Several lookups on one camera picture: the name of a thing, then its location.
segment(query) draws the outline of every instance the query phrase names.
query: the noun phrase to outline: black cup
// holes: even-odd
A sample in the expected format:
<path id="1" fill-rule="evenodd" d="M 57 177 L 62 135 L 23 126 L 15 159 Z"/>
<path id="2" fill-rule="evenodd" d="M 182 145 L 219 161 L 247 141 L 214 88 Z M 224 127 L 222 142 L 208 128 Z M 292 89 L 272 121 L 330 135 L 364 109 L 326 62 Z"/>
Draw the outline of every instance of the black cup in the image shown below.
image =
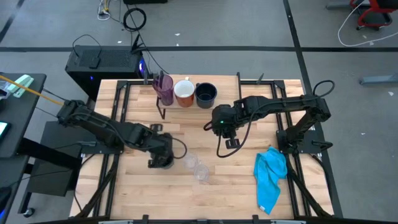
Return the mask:
<path id="1" fill-rule="evenodd" d="M 217 96 L 217 89 L 211 83 L 197 83 L 195 96 L 198 106 L 203 109 L 208 109 L 214 104 L 214 99 Z"/>

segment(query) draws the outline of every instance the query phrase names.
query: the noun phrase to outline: blue towel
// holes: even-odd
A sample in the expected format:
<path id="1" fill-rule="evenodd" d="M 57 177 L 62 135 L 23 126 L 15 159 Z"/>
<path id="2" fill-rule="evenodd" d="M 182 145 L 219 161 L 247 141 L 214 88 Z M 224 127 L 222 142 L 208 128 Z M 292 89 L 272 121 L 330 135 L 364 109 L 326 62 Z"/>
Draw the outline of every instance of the blue towel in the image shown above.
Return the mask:
<path id="1" fill-rule="evenodd" d="M 267 152 L 257 154 L 254 165 L 254 176 L 257 180 L 257 204 L 268 215 L 280 194 L 278 180 L 285 179 L 286 174 L 285 156 L 274 147 L 270 147 Z"/>

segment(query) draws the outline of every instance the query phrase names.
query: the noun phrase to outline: plastic cup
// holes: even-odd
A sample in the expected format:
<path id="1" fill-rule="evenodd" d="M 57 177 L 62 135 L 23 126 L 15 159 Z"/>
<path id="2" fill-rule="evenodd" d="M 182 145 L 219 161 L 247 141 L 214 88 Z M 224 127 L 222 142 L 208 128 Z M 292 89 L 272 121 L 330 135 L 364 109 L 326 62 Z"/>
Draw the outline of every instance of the plastic cup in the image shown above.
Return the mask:
<path id="1" fill-rule="evenodd" d="M 187 153 L 183 158 L 184 167 L 188 170 L 195 170 L 195 167 L 199 164 L 198 157 L 195 154 Z"/>
<path id="2" fill-rule="evenodd" d="M 173 78 L 168 75 L 159 75 L 154 78 L 154 82 L 152 83 L 157 96 L 165 106 L 173 103 L 173 84 Z"/>
<path id="3" fill-rule="evenodd" d="M 196 180 L 207 181 L 209 179 L 209 168 L 203 164 L 199 164 L 196 166 L 193 175 L 195 176 Z"/>

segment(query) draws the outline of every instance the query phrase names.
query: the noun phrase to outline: computer tower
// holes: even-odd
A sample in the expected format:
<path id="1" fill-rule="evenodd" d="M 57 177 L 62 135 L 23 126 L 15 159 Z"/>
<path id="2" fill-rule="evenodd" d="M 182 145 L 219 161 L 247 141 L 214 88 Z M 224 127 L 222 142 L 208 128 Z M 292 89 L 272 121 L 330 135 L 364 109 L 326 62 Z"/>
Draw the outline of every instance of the computer tower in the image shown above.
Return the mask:
<path id="1" fill-rule="evenodd" d="M 142 53 L 132 54 L 129 46 L 102 46 L 100 52 L 99 46 L 76 45 L 75 50 L 69 55 L 65 71 L 93 101 L 101 80 L 150 78 Z M 97 56 L 99 63 L 95 67 L 93 60 Z"/>

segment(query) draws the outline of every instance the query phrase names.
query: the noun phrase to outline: black wire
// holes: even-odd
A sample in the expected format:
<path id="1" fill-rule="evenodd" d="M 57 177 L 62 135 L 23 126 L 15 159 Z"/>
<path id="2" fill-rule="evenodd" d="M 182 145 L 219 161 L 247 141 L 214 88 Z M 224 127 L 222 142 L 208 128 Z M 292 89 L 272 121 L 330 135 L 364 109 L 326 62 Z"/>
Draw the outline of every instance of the black wire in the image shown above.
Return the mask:
<path id="1" fill-rule="evenodd" d="M 329 197 L 330 197 L 330 200 L 332 200 L 332 197 L 331 197 L 331 184 L 330 184 L 330 178 L 329 178 L 329 173 L 326 171 L 326 167 L 325 167 L 325 165 L 323 165 L 323 162 L 317 157 L 317 156 L 315 156 L 315 155 L 311 155 L 311 157 L 313 157 L 318 163 L 319 163 L 319 165 L 321 165 L 321 167 L 322 167 L 322 169 L 323 169 L 323 172 L 325 173 L 325 178 L 326 178 L 326 184 L 327 184 L 327 186 L 328 186 L 328 191 L 329 191 Z"/>
<path id="2" fill-rule="evenodd" d="M 132 18 L 132 15 L 130 14 L 130 17 L 131 17 L 131 20 L 132 20 L 132 23 L 134 24 L 134 26 L 136 27 L 136 29 L 137 29 L 137 25 L 136 25 L 136 23 L 134 22 L 134 19 Z M 156 65 L 164 72 L 164 73 L 166 73 L 166 74 L 169 74 L 169 72 L 166 72 L 166 70 L 164 70 L 160 65 L 159 65 L 159 63 L 157 63 L 157 61 L 156 61 L 156 59 L 154 58 L 154 56 L 151 54 L 151 52 L 148 50 L 148 48 L 147 48 L 147 46 L 146 46 L 146 44 L 145 44 L 145 42 L 144 42 L 144 39 L 142 38 L 142 35 L 141 35 L 141 33 L 139 32 L 139 30 L 137 30 L 137 32 L 138 32 L 138 34 L 139 34 L 139 37 L 140 37 L 140 39 L 141 39 L 141 42 L 144 44 L 144 47 L 146 48 L 146 51 L 148 52 L 148 54 L 150 55 L 150 57 L 154 60 L 154 62 L 156 63 Z"/>
<path id="3" fill-rule="evenodd" d="M 75 55 L 76 55 L 77 57 L 80 57 L 80 56 L 77 54 L 76 50 L 75 50 L 75 42 L 76 42 L 78 39 L 82 38 L 82 37 L 91 37 L 95 42 L 97 42 L 97 44 L 99 45 L 99 52 L 98 52 L 98 54 L 97 54 L 97 57 L 99 57 L 99 56 L 100 56 L 100 53 L 101 53 L 101 51 L 102 51 L 102 46 L 101 46 L 101 44 L 100 44 L 93 36 L 91 36 L 91 35 L 89 35 L 89 34 L 83 34 L 83 35 L 79 36 L 78 38 L 76 38 L 76 39 L 73 41 L 73 43 L 72 43 L 72 48 L 73 48 L 73 51 L 75 52 Z"/>
<path id="4" fill-rule="evenodd" d="M 147 23 L 147 14 L 144 12 L 144 10 L 139 9 L 137 6 L 135 8 L 133 8 L 133 9 L 130 9 L 129 6 L 127 6 L 127 9 L 128 9 L 127 12 L 123 16 L 123 26 L 124 26 L 124 28 L 127 31 L 129 31 L 129 32 L 135 32 L 135 31 L 138 31 L 138 30 L 142 29 L 145 26 L 145 23 Z M 129 27 L 127 25 L 127 18 L 130 15 L 131 19 L 132 19 L 132 15 L 131 14 L 133 12 L 135 12 L 135 11 L 139 11 L 142 14 L 142 16 L 144 16 L 144 21 L 142 22 L 142 24 L 139 27 L 137 27 L 136 23 L 134 22 L 134 20 L 132 20 L 133 23 L 134 23 L 134 27 L 135 27 L 135 28 L 133 28 L 133 27 Z"/>
<path id="5" fill-rule="evenodd" d="M 326 96 L 326 95 L 329 95 L 329 94 L 335 89 L 335 83 L 334 83 L 333 81 L 331 81 L 331 80 L 324 80 L 324 81 L 322 81 L 322 82 L 320 82 L 320 83 L 317 83 L 317 84 L 315 85 L 314 90 L 317 89 L 317 86 L 318 86 L 319 84 L 326 83 L 326 82 L 332 84 L 330 90 L 327 91 L 326 93 L 324 93 L 324 94 L 322 94 L 322 95 L 320 95 L 320 96 L 316 96 L 316 97 L 314 97 L 314 98 L 312 98 L 312 99 L 307 99 L 307 100 L 292 100 L 292 101 L 285 101 L 284 103 L 300 103 L 300 102 L 304 102 L 304 101 L 316 100 L 316 99 L 322 98 L 322 97 L 324 97 L 324 96 Z M 255 111 L 251 114 L 250 119 L 249 119 L 248 129 L 246 130 L 246 134 L 244 135 L 244 138 L 243 138 L 242 143 L 241 143 L 234 151 L 232 151 L 232 152 L 230 152 L 230 153 L 228 153 L 228 154 L 226 154 L 226 155 L 219 155 L 219 154 L 218 154 L 218 152 L 219 152 L 219 150 L 220 150 L 220 142 L 221 142 L 221 135 L 220 135 L 220 138 L 219 138 L 219 141 L 218 141 L 218 146 L 217 146 L 217 156 L 220 157 L 220 158 L 227 158 L 227 157 L 232 156 L 233 154 L 237 153 L 237 152 L 243 147 L 244 143 L 245 143 L 246 140 L 248 139 L 249 132 L 250 132 L 250 127 L 251 127 L 251 123 L 252 123 L 252 121 L 253 121 L 254 115 L 257 114 L 258 111 L 259 111 L 261 108 L 263 108 L 263 107 L 265 107 L 265 106 L 268 106 L 268 105 L 277 104 L 277 103 L 282 103 L 282 102 L 281 102 L 281 101 L 276 101 L 276 102 L 271 102 L 271 103 L 263 104 L 263 105 L 259 106 L 259 107 L 257 108 L 257 110 L 255 110 Z"/>
<path id="6" fill-rule="evenodd" d="M 95 155 L 95 154 L 92 154 L 91 156 L 87 157 L 87 159 L 81 163 L 80 168 L 82 168 L 83 165 L 84 165 L 87 161 L 89 161 L 94 155 Z"/>
<path id="7" fill-rule="evenodd" d="M 176 138 L 173 138 L 173 137 L 171 137 L 171 139 L 174 139 L 174 140 L 180 142 L 180 143 L 184 146 L 184 150 L 185 150 L 185 151 L 184 151 L 184 154 L 183 154 L 182 156 L 180 156 L 180 157 L 175 157 L 175 156 L 174 156 L 174 159 L 182 159 L 182 158 L 184 158 L 185 155 L 187 155 L 187 152 L 188 152 L 187 145 L 186 145 L 183 141 L 181 141 L 181 140 L 179 140 L 179 139 L 176 139 Z"/>
<path id="8" fill-rule="evenodd" d="M 47 174 L 58 174 L 58 173 L 61 173 L 61 172 L 68 172 L 68 171 L 71 171 L 71 169 L 63 170 L 63 171 L 56 171 L 56 172 L 49 172 L 49 173 L 45 173 L 45 174 L 32 175 L 32 176 L 29 176 L 29 177 L 22 178 L 21 180 L 17 180 L 15 182 L 13 182 L 12 184 L 8 185 L 8 187 L 11 187 L 12 185 L 18 183 L 19 181 L 23 181 L 23 180 L 26 180 L 26 179 L 29 179 L 29 178 L 38 177 L 38 176 L 47 175 Z"/>
<path id="9" fill-rule="evenodd" d="M 330 90 L 328 92 L 326 92 L 326 95 L 329 94 L 330 92 L 332 92 L 335 89 L 335 83 L 333 81 L 331 81 L 331 80 L 323 80 L 323 81 L 318 82 L 315 85 L 315 87 L 313 88 L 312 94 L 316 95 L 315 92 L 316 92 L 318 86 L 321 85 L 322 83 L 326 83 L 326 82 L 331 83 L 331 88 L 330 88 Z"/>
<path id="10" fill-rule="evenodd" d="M 84 165 L 87 161 L 89 161 L 94 155 L 95 155 L 95 154 L 92 154 L 92 155 L 89 156 L 85 161 L 83 161 L 83 163 L 81 163 L 81 165 L 80 165 L 80 168 L 82 168 L 83 165 Z M 75 198 L 76 203 L 77 203 L 77 206 L 79 206 L 80 211 L 82 211 L 81 206 L 80 206 L 80 203 L 79 203 L 79 201 L 77 200 L 77 197 L 76 197 L 76 190 L 73 191 L 73 197 Z"/>
<path id="11" fill-rule="evenodd" d="M 45 110 L 43 110 L 43 109 L 41 109 L 41 108 L 36 107 L 36 109 L 41 110 L 41 111 L 43 111 L 44 113 L 53 116 L 54 118 L 57 118 L 57 116 L 55 116 L 54 114 L 49 113 L 49 112 L 47 112 L 47 111 L 45 111 Z"/>
<path id="12" fill-rule="evenodd" d="M 122 2 L 121 2 L 121 0 L 119 0 L 119 18 L 120 18 L 120 13 L 121 13 L 121 4 L 122 4 Z M 118 23 L 121 23 L 121 21 L 119 20 L 119 19 L 115 19 L 115 18 L 113 18 L 112 16 L 111 16 L 111 8 L 110 8 L 110 5 L 111 5 L 111 0 L 109 0 L 108 1 L 108 13 L 109 13 L 109 18 L 111 18 L 113 21 L 116 21 L 116 22 L 118 22 Z"/>
<path id="13" fill-rule="evenodd" d="M 43 88 L 43 90 L 46 91 L 47 93 L 50 93 L 50 94 L 53 95 L 53 96 L 56 96 L 56 97 L 60 98 L 60 99 L 63 100 L 63 101 L 67 101 L 65 98 L 62 98 L 61 96 L 58 96 L 58 95 L 52 93 L 51 91 L 46 90 L 45 88 Z"/>
<path id="14" fill-rule="evenodd" d="M 81 206 L 80 206 L 79 201 L 77 200 L 77 197 L 76 197 L 76 190 L 73 191 L 73 197 L 74 197 L 75 200 L 76 200 L 76 203 L 77 203 L 77 206 L 79 207 L 79 210 L 80 210 L 80 211 L 83 211 L 83 210 L 81 209 Z"/>
<path id="15" fill-rule="evenodd" d="M 64 146 L 55 147 L 53 149 L 61 149 L 61 148 L 64 148 L 64 147 L 75 146 L 75 145 L 78 145 L 78 144 L 80 144 L 80 143 L 75 142 L 73 144 L 67 144 L 67 145 L 64 145 Z"/>

